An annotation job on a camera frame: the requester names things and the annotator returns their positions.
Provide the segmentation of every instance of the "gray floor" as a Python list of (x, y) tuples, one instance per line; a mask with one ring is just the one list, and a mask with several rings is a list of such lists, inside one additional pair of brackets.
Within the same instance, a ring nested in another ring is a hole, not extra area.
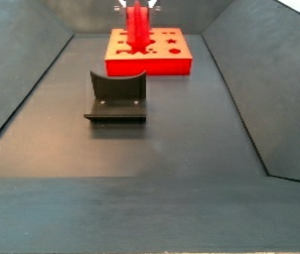
[(0, 252), (300, 251), (300, 184), (268, 178), (201, 36), (190, 76), (149, 77), (142, 125), (94, 126), (72, 39), (0, 135)]
[(0, 178), (261, 176), (201, 36), (189, 44), (193, 74), (149, 77), (147, 123), (94, 126), (82, 116), (107, 36), (76, 37), (0, 137)]

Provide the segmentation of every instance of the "red object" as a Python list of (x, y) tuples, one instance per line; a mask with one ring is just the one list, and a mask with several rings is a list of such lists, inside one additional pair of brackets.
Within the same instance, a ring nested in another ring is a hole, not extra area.
[(145, 52), (146, 47), (150, 45), (149, 9), (141, 7), (138, 0), (134, 7), (126, 8), (126, 29), (127, 44), (131, 47), (131, 52)]
[(190, 74), (193, 57), (178, 28), (150, 30), (149, 9), (135, 1), (126, 9), (126, 27), (113, 29), (105, 56), (107, 75)]

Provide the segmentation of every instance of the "black holder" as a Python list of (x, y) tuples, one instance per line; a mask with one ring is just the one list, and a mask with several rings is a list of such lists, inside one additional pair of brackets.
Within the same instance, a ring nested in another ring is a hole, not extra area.
[(146, 71), (139, 75), (110, 78), (93, 71), (94, 103), (83, 117), (95, 120), (146, 121)]

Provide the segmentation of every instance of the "red block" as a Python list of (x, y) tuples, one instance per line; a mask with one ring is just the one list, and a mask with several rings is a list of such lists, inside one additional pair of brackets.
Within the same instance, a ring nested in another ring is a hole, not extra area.
[(107, 75), (135, 75), (145, 70), (149, 75), (189, 75), (193, 57), (181, 29), (153, 28), (150, 43), (142, 52), (133, 51), (127, 32), (113, 29), (105, 56)]

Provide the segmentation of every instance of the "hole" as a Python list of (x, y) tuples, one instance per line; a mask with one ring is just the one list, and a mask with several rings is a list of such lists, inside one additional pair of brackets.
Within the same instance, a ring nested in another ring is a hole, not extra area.
[(169, 44), (177, 44), (177, 40), (173, 40), (173, 39), (166, 40), (166, 42), (168, 42)]
[(172, 49), (169, 52), (170, 52), (172, 54), (178, 54), (181, 51), (180, 51), (178, 49)]
[(127, 51), (127, 50), (118, 50), (118, 51), (115, 51), (115, 53), (117, 53), (117, 54), (121, 54), (121, 53), (127, 53), (127, 54), (131, 54), (131, 52), (130, 52), (130, 51)]

